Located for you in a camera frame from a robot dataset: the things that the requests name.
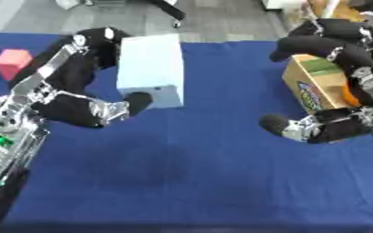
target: white object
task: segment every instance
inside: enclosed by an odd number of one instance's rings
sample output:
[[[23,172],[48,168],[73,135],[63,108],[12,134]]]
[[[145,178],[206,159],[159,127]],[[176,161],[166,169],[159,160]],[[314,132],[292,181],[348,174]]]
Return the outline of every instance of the white object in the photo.
[[[184,105],[184,61],[178,35],[127,37],[121,45],[117,89],[146,92],[150,108]]]
[[[307,0],[262,0],[267,10],[282,9],[285,5],[301,5]]]
[[[70,8],[80,5],[80,0],[55,0],[56,3],[64,8],[65,10],[69,10]]]
[[[330,0],[327,4],[327,7],[324,10],[324,13],[322,14],[323,18],[330,18],[335,12],[335,9],[337,8],[340,0]]]
[[[177,0],[166,0],[171,5],[175,5]]]

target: floor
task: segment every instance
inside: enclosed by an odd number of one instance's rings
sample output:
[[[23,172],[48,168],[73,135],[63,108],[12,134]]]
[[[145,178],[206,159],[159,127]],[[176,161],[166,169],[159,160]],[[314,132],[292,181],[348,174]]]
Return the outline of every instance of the floor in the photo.
[[[276,40],[286,33],[277,14],[265,12],[260,0],[178,0],[176,6],[187,12],[177,30],[168,15],[142,0],[69,11],[55,0],[0,0],[0,32],[61,34],[112,25],[132,35],[178,31],[186,42]]]

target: orange object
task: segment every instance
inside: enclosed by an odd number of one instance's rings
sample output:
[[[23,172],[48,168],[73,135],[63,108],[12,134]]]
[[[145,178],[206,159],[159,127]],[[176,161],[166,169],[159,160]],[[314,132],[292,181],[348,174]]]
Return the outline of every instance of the orange object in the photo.
[[[342,86],[342,97],[349,105],[361,106],[359,100],[354,95],[352,95],[352,93],[350,93],[348,84]]]
[[[24,49],[5,49],[0,55],[0,74],[9,81],[32,61],[31,54]]]

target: chair leg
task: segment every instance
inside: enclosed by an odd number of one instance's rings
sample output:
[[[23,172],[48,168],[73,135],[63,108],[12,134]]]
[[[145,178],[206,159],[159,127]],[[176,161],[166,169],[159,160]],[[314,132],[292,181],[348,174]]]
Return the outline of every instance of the chair leg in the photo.
[[[165,0],[148,0],[148,1],[151,4],[160,8],[165,13],[167,13],[167,14],[171,15],[173,18],[175,18],[176,23],[175,23],[174,27],[179,27],[179,26],[176,26],[176,25],[180,25],[180,22],[182,20],[184,20],[185,17],[186,17],[186,14],[183,11],[181,11],[178,8],[174,7],[173,5],[169,4]]]

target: printed label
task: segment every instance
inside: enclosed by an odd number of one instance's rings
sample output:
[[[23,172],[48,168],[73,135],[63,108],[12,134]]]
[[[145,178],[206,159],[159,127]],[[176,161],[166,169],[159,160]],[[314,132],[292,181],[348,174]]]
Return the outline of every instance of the printed label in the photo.
[[[298,81],[300,98],[303,106],[311,111],[322,110],[321,98],[319,91],[315,86]]]

